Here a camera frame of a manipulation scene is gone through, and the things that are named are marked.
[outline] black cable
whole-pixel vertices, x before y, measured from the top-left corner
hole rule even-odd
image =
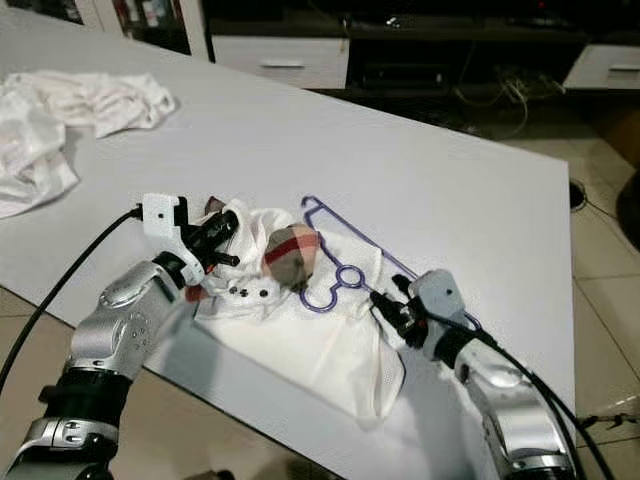
[[[91,243],[91,245],[89,245],[86,248],[84,252],[82,252],[82,254],[76,259],[76,261],[73,262],[73,265],[71,265],[69,269],[66,272],[64,272],[64,275],[62,275],[60,280],[58,280],[58,283],[55,284],[55,286],[51,289],[51,291],[45,297],[42,303],[38,306],[38,308],[36,308],[35,312],[33,312],[33,315],[31,315],[31,317],[29,318],[25,326],[22,328],[20,335],[18,335],[18,338],[13,343],[13,346],[11,347],[11,351],[9,352],[9,355],[7,355],[7,358],[4,361],[4,365],[2,365],[2,370],[0,371],[0,395],[2,395],[2,389],[4,388],[7,378],[9,377],[9,372],[11,371],[11,367],[13,367],[13,364],[18,356],[18,353],[20,353],[20,349],[24,345],[24,342],[29,336],[29,333],[31,333],[31,330],[35,326],[40,316],[44,313],[44,311],[47,309],[49,304],[53,301],[53,299],[56,297],[58,292],[62,290],[62,287],[64,287],[64,285],[71,278],[71,276],[76,272],[76,270],[80,267],[80,265],[82,265],[82,263],[87,259],[89,255],[91,255],[91,252],[93,252],[96,249],[96,247],[100,245],[102,241],[105,238],[107,238],[107,236],[109,236],[111,232],[113,232],[116,228],[118,228],[122,223],[124,223],[129,218],[142,219],[142,207],[138,206],[137,208],[134,208],[133,210],[122,215],[111,225],[109,225],[106,228],[106,230],[102,232],[98,236],[98,238],[96,238]]]
[[[571,438],[571,434],[569,433],[569,429],[567,428],[567,424],[562,418],[561,413],[558,411],[558,407],[554,402],[550,402],[549,398],[546,395],[540,393],[547,405],[549,405],[549,409],[553,416],[555,417],[558,427],[560,428],[560,433],[562,434],[562,438],[564,438],[565,443],[567,444],[567,448],[569,449],[569,456],[573,460],[573,465],[576,469],[576,477],[578,480],[587,480],[587,475],[584,473],[584,467],[582,466],[582,462],[580,461],[580,457],[578,456],[578,449],[576,448],[573,438]]]
[[[475,332],[474,330],[471,330],[470,328],[467,328],[467,327],[465,327],[463,325],[460,325],[460,324],[458,324],[456,322],[453,322],[451,320],[447,320],[445,318],[436,318],[436,317],[432,317],[432,316],[429,317],[429,318],[431,320],[436,321],[436,322],[439,322],[439,323],[442,323],[444,325],[447,325],[447,326],[449,326],[451,328],[458,329],[458,330],[461,330],[461,331],[467,333],[468,335],[472,336],[473,338],[476,338],[476,339],[480,340],[482,343],[487,345],[489,348],[493,349],[494,351],[496,351],[497,353],[502,355],[504,358],[506,358],[508,361],[513,363],[515,365],[515,367],[525,377],[527,377],[529,379],[529,381],[531,381],[533,386],[535,386],[538,389],[538,391],[544,397],[544,399],[547,401],[547,403],[549,405],[551,405],[551,403],[556,404],[560,408],[560,410],[562,410],[562,413],[571,421],[571,423],[573,423],[573,425],[575,426],[576,430],[578,430],[578,432],[580,433],[580,436],[582,436],[582,438],[584,439],[585,443],[587,444],[587,447],[589,447],[589,450],[591,451],[591,454],[593,455],[593,457],[595,458],[596,462],[598,463],[598,466],[600,467],[600,470],[604,474],[605,479],[606,480],[615,480],[615,477],[613,476],[613,473],[611,472],[611,469],[609,468],[609,465],[607,465],[606,460],[602,456],[602,453],[600,453],[600,450],[598,449],[598,446],[596,445],[596,443],[591,438],[591,435],[589,434],[589,432],[587,432],[586,428],[584,428],[582,426],[580,421],[576,418],[576,416],[569,409],[569,407],[567,407],[567,405],[562,401],[562,399],[560,399],[560,397],[558,397],[558,395],[553,390],[551,390],[551,388],[540,377],[538,377],[532,371],[528,370],[524,365],[522,365],[518,360],[516,360],[516,358],[514,358],[513,355],[511,355],[505,349],[500,347],[496,343],[496,341],[493,339],[493,337],[489,336],[486,332],[481,332],[481,333],[480,332]],[[563,431],[563,434],[564,434],[564,432],[566,431],[566,425],[565,425],[564,429],[562,429],[562,431]],[[571,440],[570,436],[566,438],[566,442],[567,442],[568,445],[573,445],[573,440]],[[582,472],[584,474],[584,469],[582,467],[582,463],[580,462],[580,458],[577,456],[577,452],[576,452],[575,455],[576,456],[574,458],[574,465],[576,466],[576,473],[578,473],[578,471],[580,471],[580,472]]]
[[[616,222],[618,221],[618,219],[615,217],[615,215],[610,214],[609,212],[607,212],[604,208],[600,208],[599,206],[597,206],[595,203],[591,202],[591,200],[589,200],[589,198],[585,195],[585,201],[591,205],[593,208],[595,208],[596,210],[598,210],[601,213],[604,213],[607,217],[609,218],[613,218]]]
[[[478,331],[478,332],[482,332],[484,331],[484,329],[482,328],[482,324],[480,323],[480,320],[478,320],[476,317],[474,317],[473,315],[471,315],[469,312],[464,312],[464,317],[469,320],[472,324],[473,327]]]

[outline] white cloth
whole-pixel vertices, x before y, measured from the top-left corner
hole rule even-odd
[[[93,126],[96,138],[153,128],[176,108],[169,91],[151,75],[38,71],[11,74],[5,85],[31,89],[52,116],[72,127]]]
[[[281,289],[260,272],[269,235],[294,223],[291,215],[277,209],[250,212],[236,200],[225,208],[234,211],[239,220],[227,252],[238,255],[241,262],[236,268],[218,266],[207,277],[203,286],[216,296],[201,302],[195,316],[197,325],[354,416],[362,426],[379,423],[400,390],[404,367],[368,311],[368,293],[340,288],[332,311],[309,311],[297,294]],[[342,262],[360,267],[367,283],[377,287],[382,263],[379,249],[360,240],[321,233],[332,253]],[[333,263],[319,252],[307,289],[314,305],[329,302],[335,271]],[[239,294],[242,289],[246,296]]]
[[[29,89],[0,85],[0,218],[47,202],[78,182],[60,153],[64,124]]]

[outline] silver robot arm segment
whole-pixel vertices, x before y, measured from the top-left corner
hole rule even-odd
[[[469,315],[450,272],[434,270],[411,283],[396,276],[406,304],[377,292],[374,305],[405,339],[430,360],[454,370],[482,416],[485,440],[501,479],[575,479],[556,418],[538,389],[509,360],[469,333]]]
[[[143,205],[143,215],[154,215],[156,224],[168,220],[170,241],[153,261],[139,263],[107,287],[80,323],[61,377],[40,393],[47,409],[32,423],[5,478],[112,479],[108,465],[118,449],[129,387],[180,291],[216,264],[239,263],[217,251],[238,227],[233,212],[192,226],[186,224],[183,199],[152,200],[153,208]]]

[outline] plaid fabric ball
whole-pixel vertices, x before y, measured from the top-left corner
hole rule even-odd
[[[313,274],[319,245],[318,232],[301,223],[276,230],[262,258],[262,273],[298,292]]]

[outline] electrical cord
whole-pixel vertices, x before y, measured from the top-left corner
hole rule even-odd
[[[464,79],[465,74],[467,73],[467,70],[469,69],[469,64],[471,63],[471,58],[473,57],[474,52],[476,51],[476,42],[473,41],[471,42],[471,47],[469,48],[469,53],[467,53],[467,58],[464,62],[464,66],[462,67],[462,70],[460,71],[460,76],[458,77],[458,83],[455,87],[453,87],[453,93],[455,93],[455,95],[462,100],[463,103],[466,103],[467,105],[470,105],[472,107],[490,107],[491,105],[493,105],[494,103],[496,103],[500,97],[502,97],[502,95],[505,93],[505,88],[504,85],[500,85],[500,91],[498,92],[498,94],[492,98],[491,100],[489,100],[488,102],[475,102],[473,100],[469,100],[463,93],[462,90],[460,90],[460,87],[462,86],[462,80]]]
[[[482,324],[480,323],[480,320],[478,320],[476,317],[471,315],[469,312],[464,312],[464,317],[473,324],[473,327],[478,332],[483,332],[484,331],[484,329],[482,328]]]
[[[616,218],[615,215],[610,214],[609,212],[607,212],[604,208],[600,208],[599,206],[597,206],[595,203],[593,203],[591,200],[589,200],[588,197],[586,197],[586,202],[587,204],[591,205],[593,208],[595,208],[596,210],[598,210],[601,213],[604,213],[607,217],[609,218],[613,218],[616,222],[618,221],[618,219]]]
[[[27,337],[31,333],[31,330],[33,330],[33,327],[35,326],[38,319],[42,316],[42,314],[45,312],[49,304],[53,301],[53,299],[60,292],[60,290],[62,290],[62,287],[64,287],[67,281],[69,281],[71,276],[76,272],[76,270],[78,270],[80,265],[82,265],[82,263],[87,259],[87,257],[91,255],[91,253],[96,249],[96,247],[100,245],[103,242],[103,240],[109,236],[111,232],[113,232],[116,228],[118,228],[122,223],[124,223],[129,218],[137,218],[141,220],[142,206],[138,206],[133,210],[130,210],[129,212],[125,213],[120,218],[118,218],[116,221],[114,221],[111,225],[109,225],[98,236],[98,238],[96,238],[85,249],[85,251],[82,252],[82,254],[80,254],[80,256],[76,259],[75,262],[73,262],[73,264],[67,269],[67,271],[64,272],[62,277],[60,277],[60,280],[58,280],[58,283],[55,284],[55,286],[47,294],[47,296],[42,301],[42,303],[38,306],[38,308],[36,308],[35,312],[33,312],[31,317],[29,317],[29,320],[27,321],[25,326],[22,328],[22,331],[18,335],[18,338],[16,339],[16,341],[13,343],[13,346],[11,347],[9,354],[7,355],[7,358],[5,359],[4,364],[2,365],[2,370],[0,371],[0,396],[2,395],[2,390],[7,381],[7,378],[9,378],[9,372],[11,371],[11,367],[13,367],[13,364],[16,358],[18,357],[18,353],[20,353],[20,349],[24,345],[25,341],[27,340]]]
[[[475,330],[471,330],[463,325],[460,325],[446,318],[437,318],[437,317],[430,316],[429,319],[467,333],[468,335],[472,336],[475,339],[480,340],[489,348],[493,349],[494,351],[502,355],[509,362],[513,363],[513,365],[515,365],[515,367],[532,383],[532,385],[538,389],[538,391],[543,396],[545,401],[549,404],[550,408],[552,408],[552,411],[554,411],[554,408],[551,407],[551,404],[553,403],[560,408],[562,413],[575,426],[576,430],[580,433],[580,436],[582,436],[585,443],[587,444],[587,447],[591,451],[591,454],[595,458],[598,464],[598,467],[602,471],[605,479],[615,480],[615,477],[613,476],[611,469],[607,465],[606,460],[602,456],[602,453],[598,449],[598,446],[596,445],[596,443],[593,441],[593,438],[591,438],[591,435],[589,434],[589,432],[587,432],[586,428],[584,428],[581,422],[576,418],[576,416],[573,414],[571,409],[567,407],[567,405],[562,401],[562,399],[560,399],[560,397],[558,397],[558,395],[553,390],[551,390],[551,388],[540,377],[538,377],[532,371],[528,370],[524,365],[522,365],[522,363],[520,363],[515,357],[513,357],[513,355],[511,355],[505,349],[500,347],[495,341],[495,339],[491,337],[489,334],[487,334],[486,331],[477,332]],[[564,424],[564,420],[561,417],[557,417],[557,418],[558,418],[559,424],[561,425]],[[564,428],[561,427],[561,432],[563,435],[565,434],[567,435],[565,437],[565,442],[567,443],[567,445],[570,446],[570,450],[571,450],[570,454],[573,456],[575,452],[575,447],[573,446],[573,440],[569,435],[569,432],[566,428],[566,424],[564,424]],[[576,473],[578,474],[582,473],[584,475],[584,469],[582,467],[582,463],[580,462],[580,458],[577,456],[577,452],[575,453],[573,462],[576,468]]]
[[[496,140],[507,140],[509,138],[515,137],[527,125],[527,121],[529,120],[529,106],[527,104],[527,97],[524,96],[520,89],[516,85],[514,85],[513,82],[507,81],[505,83],[505,93],[510,100],[522,105],[522,120],[513,130]]]

